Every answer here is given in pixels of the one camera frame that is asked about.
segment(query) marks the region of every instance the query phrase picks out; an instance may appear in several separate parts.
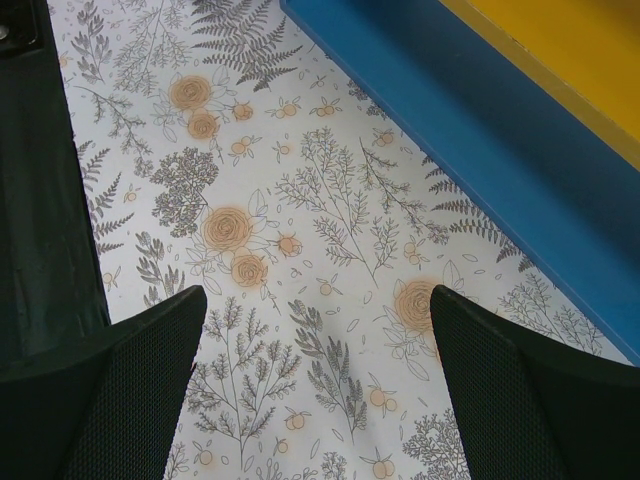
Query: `orange rose illustration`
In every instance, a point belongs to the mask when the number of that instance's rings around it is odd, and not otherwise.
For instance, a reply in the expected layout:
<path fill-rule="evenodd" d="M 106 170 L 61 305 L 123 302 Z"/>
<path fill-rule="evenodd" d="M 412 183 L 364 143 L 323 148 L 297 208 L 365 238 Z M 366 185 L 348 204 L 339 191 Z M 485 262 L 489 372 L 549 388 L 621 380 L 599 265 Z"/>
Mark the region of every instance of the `orange rose illustration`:
<path fill-rule="evenodd" d="M 231 262 L 231 278 L 241 287 L 253 287 L 265 282 L 268 267 L 262 259 L 248 250 L 243 255 L 236 255 Z"/>
<path fill-rule="evenodd" d="M 169 91 L 171 103 L 181 110 L 195 110 L 211 97 L 211 85 L 206 78 L 190 75 L 178 80 Z"/>
<path fill-rule="evenodd" d="M 278 250 L 280 250 L 285 257 L 297 257 L 302 253 L 302 242 L 293 235 L 290 237 L 281 235 L 280 240 L 278 240 Z"/>
<path fill-rule="evenodd" d="M 218 132 L 219 128 L 216 117 L 205 112 L 191 115 L 187 125 L 189 135 L 197 139 L 211 138 Z"/>
<path fill-rule="evenodd" d="M 249 106 L 249 103 L 238 103 L 233 107 L 233 115 L 236 117 L 236 120 L 249 120 L 253 117 L 253 108 Z"/>
<path fill-rule="evenodd" d="M 434 285 L 429 282 L 411 282 L 396 298 L 396 312 L 408 330 L 420 333 L 433 330 L 429 306 L 433 288 Z"/>
<path fill-rule="evenodd" d="M 237 208 L 218 208 L 202 224 L 205 243 L 218 252 L 235 251 L 251 236 L 246 215 Z"/>

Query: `floral patterned surface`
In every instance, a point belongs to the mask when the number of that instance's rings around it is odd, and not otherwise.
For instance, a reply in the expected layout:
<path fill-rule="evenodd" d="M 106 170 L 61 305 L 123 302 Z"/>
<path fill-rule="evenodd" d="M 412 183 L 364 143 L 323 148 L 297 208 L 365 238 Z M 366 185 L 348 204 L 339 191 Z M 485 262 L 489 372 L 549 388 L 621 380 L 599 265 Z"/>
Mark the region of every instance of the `floral patterned surface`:
<path fill-rule="evenodd" d="M 468 478 L 438 283 L 626 362 L 276 1 L 49 3 L 113 320 L 208 293 L 166 479 Z"/>

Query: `black object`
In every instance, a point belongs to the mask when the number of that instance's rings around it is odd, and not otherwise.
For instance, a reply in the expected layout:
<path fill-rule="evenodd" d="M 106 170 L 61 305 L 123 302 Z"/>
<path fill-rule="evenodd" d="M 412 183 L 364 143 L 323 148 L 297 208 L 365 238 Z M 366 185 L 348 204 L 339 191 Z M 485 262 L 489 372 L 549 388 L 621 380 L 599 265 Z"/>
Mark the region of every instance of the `black object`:
<path fill-rule="evenodd" d="M 0 371 L 0 478 L 162 478 L 207 300 L 191 287 Z"/>
<path fill-rule="evenodd" d="M 0 0 L 0 365 L 109 325 L 45 0 Z"/>
<path fill-rule="evenodd" d="M 474 480 L 638 478 L 640 369 L 539 335 L 442 285 L 431 316 Z"/>

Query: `yellow panel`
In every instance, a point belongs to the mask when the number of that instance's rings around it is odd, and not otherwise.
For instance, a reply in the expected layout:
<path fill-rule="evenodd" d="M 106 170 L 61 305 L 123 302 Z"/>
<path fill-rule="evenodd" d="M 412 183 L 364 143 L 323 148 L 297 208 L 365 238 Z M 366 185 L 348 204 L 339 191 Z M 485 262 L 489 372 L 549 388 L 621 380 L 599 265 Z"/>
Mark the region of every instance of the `yellow panel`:
<path fill-rule="evenodd" d="M 441 0 L 640 170 L 640 0 Z"/>

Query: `blue wooden edge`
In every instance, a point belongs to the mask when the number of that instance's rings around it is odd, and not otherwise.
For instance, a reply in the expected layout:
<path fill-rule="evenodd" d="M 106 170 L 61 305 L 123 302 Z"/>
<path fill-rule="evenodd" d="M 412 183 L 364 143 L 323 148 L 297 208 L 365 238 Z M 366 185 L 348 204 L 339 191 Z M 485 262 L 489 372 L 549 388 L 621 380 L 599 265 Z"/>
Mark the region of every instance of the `blue wooden edge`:
<path fill-rule="evenodd" d="M 640 365 L 640 173 L 437 0 L 281 6 Z"/>

